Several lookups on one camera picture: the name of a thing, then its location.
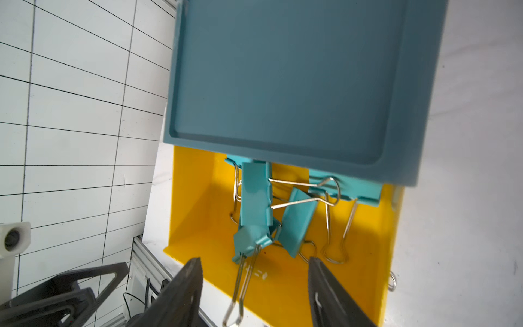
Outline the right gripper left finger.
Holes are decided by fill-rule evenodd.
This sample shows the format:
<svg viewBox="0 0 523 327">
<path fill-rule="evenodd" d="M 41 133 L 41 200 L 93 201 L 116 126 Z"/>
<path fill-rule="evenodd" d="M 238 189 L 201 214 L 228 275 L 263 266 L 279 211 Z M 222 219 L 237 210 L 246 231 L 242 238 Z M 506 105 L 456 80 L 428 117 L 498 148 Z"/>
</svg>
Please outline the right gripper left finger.
<svg viewBox="0 0 523 327">
<path fill-rule="evenodd" d="M 199 315 L 203 288 L 203 269 L 199 258 L 192 258 L 167 286 L 155 302 L 133 317 L 128 326 L 203 326 Z"/>
</svg>

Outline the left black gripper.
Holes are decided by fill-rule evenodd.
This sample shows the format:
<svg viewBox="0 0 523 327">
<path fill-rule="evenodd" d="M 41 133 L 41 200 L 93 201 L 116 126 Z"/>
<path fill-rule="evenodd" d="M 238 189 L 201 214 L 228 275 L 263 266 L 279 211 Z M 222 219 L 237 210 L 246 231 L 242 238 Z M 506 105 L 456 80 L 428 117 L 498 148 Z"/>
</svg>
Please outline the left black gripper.
<svg viewBox="0 0 523 327">
<path fill-rule="evenodd" d="M 1 305 L 2 326 L 83 326 L 129 273 L 126 263 L 63 272 Z M 114 278 L 98 296 L 78 281 Z"/>
</svg>

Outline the yellow top drawer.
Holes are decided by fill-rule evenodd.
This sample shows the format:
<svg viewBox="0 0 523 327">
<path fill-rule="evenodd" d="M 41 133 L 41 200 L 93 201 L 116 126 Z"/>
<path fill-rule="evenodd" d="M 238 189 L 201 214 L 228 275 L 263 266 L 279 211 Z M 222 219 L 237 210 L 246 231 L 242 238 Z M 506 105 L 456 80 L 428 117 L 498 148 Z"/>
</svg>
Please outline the yellow top drawer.
<svg viewBox="0 0 523 327">
<path fill-rule="evenodd" d="M 186 263 L 202 261 L 204 279 L 225 294 L 211 297 L 208 309 L 222 321 L 230 305 L 238 266 L 233 262 L 234 168 L 221 153 L 174 149 L 170 236 L 165 250 Z M 306 233 L 306 256 L 321 259 L 358 306 L 382 325 L 388 296 L 394 242 L 404 189 L 384 185 L 376 207 L 340 201 L 319 204 Z M 271 326 L 311 326 L 308 266 L 302 258 L 269 246 L 257 257 L 245 298 L 245 311 Z"/>
</svg>

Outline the teal clip mid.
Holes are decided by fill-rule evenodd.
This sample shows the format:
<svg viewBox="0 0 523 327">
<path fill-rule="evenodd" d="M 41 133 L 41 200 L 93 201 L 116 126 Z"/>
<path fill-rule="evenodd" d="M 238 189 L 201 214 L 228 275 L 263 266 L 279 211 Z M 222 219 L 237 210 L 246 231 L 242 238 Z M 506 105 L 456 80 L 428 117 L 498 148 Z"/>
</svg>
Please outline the teal clip mid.
<svg viewBox="0 0 523 327">
<path fill-rule="evenodd" d="M 236 255 L 232 261 L 238 264 L 232 301 L 222 321 L 222 326 L 240 326 L 245 313 L 245 297 L 256 265 L 257 257 L 262 249 L 272 245 L 281 224 L 269 226 L 241 226 L 234 235 Z"/>
<path fill-rule="evenodd" d="M 325 205 L 327 243 L 322 247 L 321 253 L 325 259 L 332 264 L 344 264 L 348 259 L 347 251 L 344 248 L 344 242 L 347 239 L 347 234 L 354 220 L 358 205 L 363 204 L 371 207 L 378 207 L 381 201 L 381 193 L 384 185 L 374 181 L 347 177 L 331 172 L 309 170 L 309 182 L 311 184 L 320 184 L 324 179 L 330 177 L 333 178 L 333 181 L 328 180 L 327 183 L 320 186 L 320 193 L 324 193 L 325 195 L 328 194 L 330 197 L 334 198 L 340 197 L 341 200 L 347 200 L 354 204 L 345 225 L 342 241 L 339 244 L 340 251 L 343 255 L 341 261 L 332 259 L 327 254 L 327 249 L 332 244 L 332 228 L 330 207 L 327 204 Z"/>
<path fill-rule="evenodd" d="M 332 176 L 325 177 L 318 183 L 303 183 L 275 178 L 271 178 L 270 182 L 293 187 L 290 199 L 287 202 L 271 206 L 274 210 L 280 208 L 285 210 L 281 220 L 281 227 L 276 232 L 276 240 L 280 243 L 280 247 L 285 249 L 291 257 L 300 256 L 302 260 L 308 262 L 309 259 L 300 250 L 302 245 L 307 243 L 313 245 L 313 254 L 317 254 L 315 243 L 305 238 L 317 204 L 322 202 L 327 208 L 330 208 L 335 207 L 340 201 L 340 195 L 338 195 L 334 202 L 330 202 L 329 194 L 323 187 L 333 182 L 336 189 L 340 191 L 339 182 Z"/>
</svg>

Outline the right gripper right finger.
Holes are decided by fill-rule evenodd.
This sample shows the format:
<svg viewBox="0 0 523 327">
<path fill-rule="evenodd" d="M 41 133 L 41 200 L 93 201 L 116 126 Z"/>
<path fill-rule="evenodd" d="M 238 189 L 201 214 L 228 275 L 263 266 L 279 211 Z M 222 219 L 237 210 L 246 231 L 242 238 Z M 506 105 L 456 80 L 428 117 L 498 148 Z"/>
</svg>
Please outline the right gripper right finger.
<svg viewBox="0 0 523 327">
<path fill-rule="evenodd" d="M 327 266 L 309 259 L 308 292 L 314 326 L 376 327 Z"/>
</svg>

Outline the teal clip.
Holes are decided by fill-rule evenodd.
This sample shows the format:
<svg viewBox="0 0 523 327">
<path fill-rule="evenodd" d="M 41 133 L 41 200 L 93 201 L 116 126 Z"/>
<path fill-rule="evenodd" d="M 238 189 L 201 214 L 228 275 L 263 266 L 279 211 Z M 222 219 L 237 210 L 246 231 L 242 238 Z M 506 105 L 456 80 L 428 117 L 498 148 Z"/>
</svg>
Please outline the teal clip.
<svg viewBox="0 0 523 327">
<path fill-rule="evenodd" d="M 272 168 L 268 162 L 227 157 L 234 167 L 233 211 L 230 219 L 240 227 L 266 226 L 272 223 Z"/>
</svg>

